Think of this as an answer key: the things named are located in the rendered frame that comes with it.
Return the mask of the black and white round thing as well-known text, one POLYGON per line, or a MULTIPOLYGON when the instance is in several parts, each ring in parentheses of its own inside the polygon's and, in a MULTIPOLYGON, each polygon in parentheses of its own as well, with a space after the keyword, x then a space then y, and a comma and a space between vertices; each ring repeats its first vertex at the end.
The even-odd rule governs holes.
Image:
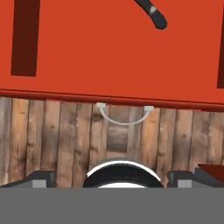
POLYGON ((115 183, 128 183, 143 188, 163 188, 161 178, 150 168, 134 161, 109 160, 92 168, 84 180, 83 187, 102 187, 115 183))

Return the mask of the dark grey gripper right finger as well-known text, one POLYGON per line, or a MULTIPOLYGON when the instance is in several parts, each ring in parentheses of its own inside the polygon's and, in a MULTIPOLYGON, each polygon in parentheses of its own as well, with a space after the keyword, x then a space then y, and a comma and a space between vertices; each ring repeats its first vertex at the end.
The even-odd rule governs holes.
POLYGON ((196 168, 194 172, 190 171, 169 171, 168 188, 224 188, 224 181, 220 181, 203 171, 196 168))

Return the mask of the dark red flat thing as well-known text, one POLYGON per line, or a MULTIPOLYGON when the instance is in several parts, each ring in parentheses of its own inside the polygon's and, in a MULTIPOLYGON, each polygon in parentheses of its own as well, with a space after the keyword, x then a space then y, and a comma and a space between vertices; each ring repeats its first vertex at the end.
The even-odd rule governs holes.
POLYGON ((198 167, 213 178, 219 180, 220 182, 224 182, 224 165, 198 164, 198 167))

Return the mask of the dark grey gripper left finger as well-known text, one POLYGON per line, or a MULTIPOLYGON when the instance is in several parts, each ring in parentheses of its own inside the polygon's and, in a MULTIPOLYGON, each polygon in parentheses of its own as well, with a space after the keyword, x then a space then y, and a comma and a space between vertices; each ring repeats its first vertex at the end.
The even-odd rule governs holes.
POLYGON ((21 187, 21 188, 53 188, 56 186, 54 171, 34 171, 27 177, 1 185, 1 188, 21 187))

